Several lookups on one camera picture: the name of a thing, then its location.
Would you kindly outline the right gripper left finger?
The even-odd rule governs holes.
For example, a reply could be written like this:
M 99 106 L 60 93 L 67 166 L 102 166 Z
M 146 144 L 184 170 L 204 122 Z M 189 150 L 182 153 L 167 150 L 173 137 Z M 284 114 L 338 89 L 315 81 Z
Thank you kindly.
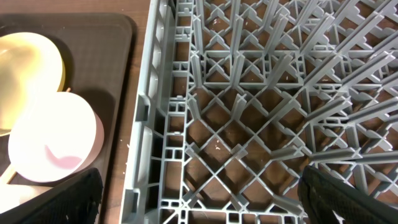
M 94 223 L 103 194 L 96 168 L 87 169 L 1 214 L 1 223 Z

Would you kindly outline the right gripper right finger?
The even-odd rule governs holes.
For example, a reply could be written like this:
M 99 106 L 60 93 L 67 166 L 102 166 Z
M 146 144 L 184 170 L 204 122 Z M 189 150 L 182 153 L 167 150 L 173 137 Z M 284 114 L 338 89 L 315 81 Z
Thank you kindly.
M 341 180 L 306 166 L 298 183 L 298 197 L 312 223 L 397 223 L 397 210 Z

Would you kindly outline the small white cup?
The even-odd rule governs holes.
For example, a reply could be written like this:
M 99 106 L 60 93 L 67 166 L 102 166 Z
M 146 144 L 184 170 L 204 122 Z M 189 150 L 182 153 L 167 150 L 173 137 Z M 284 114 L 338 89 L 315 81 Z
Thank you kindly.
M 1 184 L 1 213 L 18 207 L 50 189 L 51 187 L 36 185 Z

